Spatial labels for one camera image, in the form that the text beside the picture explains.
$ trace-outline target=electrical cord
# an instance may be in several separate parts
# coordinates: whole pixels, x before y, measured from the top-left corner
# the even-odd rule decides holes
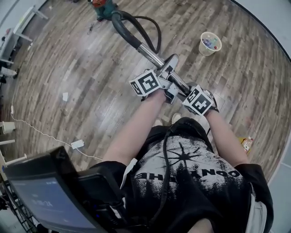
[[[169,158],[167,155],[167,141],[168,141],[170,134],[173,133],[177,129],[177,126],[178,126],[177,124],[171,125],[171,127],[168,129],[168,131],[165,135],[165,138],[164,138],[163,154],[164,154],[165,162],[166,162],[166,172],[165,172],[165,178],[163,180],[163,185],[162,185],[160,206],[159,206],[159,209],[157,210],[157,212],[155,213],[154,217],[150,220],[150,226],[152,226],[154,224],[154,222],[157,220],[157,218],[159,217],[161,211],[163,210],[163,208],[165,206],[167,198],[168,198],[168,186],[169,186],[169,179],[170,179],[170,163],[169,163]]]
[[[148,44],[148,46],[150,47],[150,49],[154,52],[154,53],[159,53],[160,50],[161,50],[161,39],[162,39],[162,36],[161,36],[161,29],[159,27],[159,25],[157,24],[156,21],[154,21],[153,19],[149,18],[149,17],[146,17],[146,16],[134,16],[136,19],[144,19],[144,20],[148,20],[148,21],[151,21],[155,26],[156,26],[156,29],[158,31],[158,44],[156,46],[156,49],[154,48],[153,46],[153,43],[151,42],[151,39],[149,38],[148,34],[146,33],[145,30],[143,30],[143,32],[140,32],[141,35],[144,37],[146,43]]]
[[[100,24],[100,26],[97,27],[96,29],[98,29],[98,28],[100,28],[102,26],[102,22],[99,22],[99,21],[97,21],[97,22]],[[94,25],[95,25],[95,23],[91,23],[90,27],[88,28],[87,35],[90,35],[91,34],[91,32],[94,29]]]
[[[44,136],[51,137],[51,138],[55,139],[55,140],[58,141],[58,142],[61,142],[61,143],[63,143],[63,144],[68,145],[69,147],[72,147],[70,144],[68,144],[68,143],[66,143],[66,142],[60,141],[60,140],[54,138],[53,136],[50,136],[50,135],[48,135],[48,134],[45,134],[45,133],[39,131],[38,129],[36,129],[35,127],[33,127],[32,125],[30,125],[29,123],[27,123],[27,122],[25,122],[25,121],[23,121],[23,120],[17,120],[17,119],[15,119],[15,118],[13,117],[13,114],[12,114],[12,113],[11,113],[11,117],[12,117],[12,119],[13,119],[14,121],[16,121],[16,122],[24,122],[25,124],[27,124],[28,126],[30,126],[30,127],[33,128],[33,129],[35,129],[37,132],[41,133],[41,134],[44,135]],[[81,154],[83,154],[83,155],[85,155],[85,156],[87,156],[87,157],[92,157],[92,158],[96,158],[96,159],[102,160],[102,159],[100,159],[100,158],[98,158],[98,157],[95,157],[95,156],[86,155],[86,154],[84,154],[83,152],[81,152],[78,148],[76,148],[76,149],[77,149],[78,152],[80,152]]]
[[[125,12],[125,11],[121,11],[121,10],[115,10],[113,12],[113,14],[119,14],[120,15],[120,23],[121,21],[124,21],[124,20],[128,20],[137,30],[138,32],[142,35],[142,37],[145,39],[147,45],[149,46],[149,48],[154,52],[154,53],[159,53],[159,51],[161,50],[161,29],[159,27],[159,25],[157,24],[156,21],[154,21],[153,19],[149,18],[149,17],[146,17],[146,16],[132,16],[130,15],[129,13]],[[150,39],[150,37],[148,36],[147,32],[144,30],[144,28],[141,26],[141,24],[139,23],[139,21],[137,21],[136,19],[144,19],[144,20],[148,20],[148,21],[151,21],[155,26],[156,26],[156,29],[157,29],[157,32],[158,32],[158,43],[157,43],[157,47],[155,48],[153,46],[153,43]],[[125,29],[125,31],[123,31],[123,33],[121,33],[120,35],[122,37],[126,36],[130,36],[130,37],[133,37],[136,41],[138,41],[139,43],[141,43],[138,39],[136,39],[126,28],[124,25],[122,25],[123,29]]]

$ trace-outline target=forearm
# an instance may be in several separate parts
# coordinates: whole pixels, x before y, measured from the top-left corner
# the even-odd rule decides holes
[[[249,163],[243,147],[220,113],[210,110],[206,114],[206,119],[210,125],[219,156],[228,161],[233,167],[242,163]]]
[[[103,161],[118,161],[128,165],[145,143],[165,100],[164,92],[157,91],[143,101],[110,144]]]

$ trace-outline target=metal pipe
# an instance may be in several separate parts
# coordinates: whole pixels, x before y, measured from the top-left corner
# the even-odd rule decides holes
[[[9,144],[9,143],[14,143],[15,142],[15,140],[13,139],[13,140],[8,140],[8,141],[2,141],[2,142],[0,142],[0,145],[5,145],[5,144]]]
[[[141,44],[136,49],[140,54],[146,57],[150,62],[152,62],[156,67],[161,68],[165,64],[164,60],[161,59],[157,54],[155,54],[148,46]]]
[[[161,59],[157,54],[155,54],[145,44],[141,44],[136,50],[145,58],[147,58],[150,62],[152,62],[158,69],[162,68],[165,65],[164,60]],[[186,96],[190,94],[189,86],[176,74],[176,72],[172,72],[168,79],[169,81],[175,83]]]
[[[21,157],[21,158],[17,158],[17,159],[15,159],[15,160],[11,160],[11,161],[6,162],[5,165],[8,166],[8,165],[10,165],[10,164],[12,164],[12,163],[19,162],[19,161],[22,161],[22,160],[25,160],[25,159],[27,159],[26,156]]]

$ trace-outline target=wooden floor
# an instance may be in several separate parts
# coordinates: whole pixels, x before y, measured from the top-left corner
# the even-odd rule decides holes
[[[291,128],[291,65],[272,37],[246,12],[229,0],[121,0],[119,8],[133,15],[152,17],[162,30],[161,56],[180,56],[176,72],[214,92],[219,109],[235,134],[251,136],[250,158],[263,167],[266,178],[274,172]],[[112,138],[140,104],[128,81],[153,67],[115,31],[112,23],[95,23],[87,1],[49,0],[41,10],[50,20],[34,18],[15,59],[17,80],[1,87],[1,120],[25,120],[59,140],[85,141],[81,149],[103,157]],[[141,20],[150,37],[156,29]],[[136,33],[130,24],[127,27]],[[222,50],[212,56],[199,54],[200,35],[217,34]],[[69,93],[68,102],[62,93]],[[175,112],[192,117],[181,102],[164,106],[163,121]],[[195,117],[208,130],[204,118]],[[9,138],[16,143],[1,146],[8,160],[52,149],[62,143],[49,139],[22,122]],[[98,162],[66,146],[78,170]]]

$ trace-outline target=person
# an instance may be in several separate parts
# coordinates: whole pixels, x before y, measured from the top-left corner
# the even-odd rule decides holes
[[[16,69],[14,71],[11,69],[7,69],[0,64],[0,76],[12,77],[15,79],[15,78],[17,78],[18,73],[19,73],[19,69]]]
[[[268,233],[273,207],[262,168],[250,163],[220,113],[205,114],[216,155],[194,119],[175,114],[171,126],[152,127],[165,100],[162,90],[150,94],[95,165],[121,186],[137,159],[121,186],[128,214],[148,223],[148,232]]]

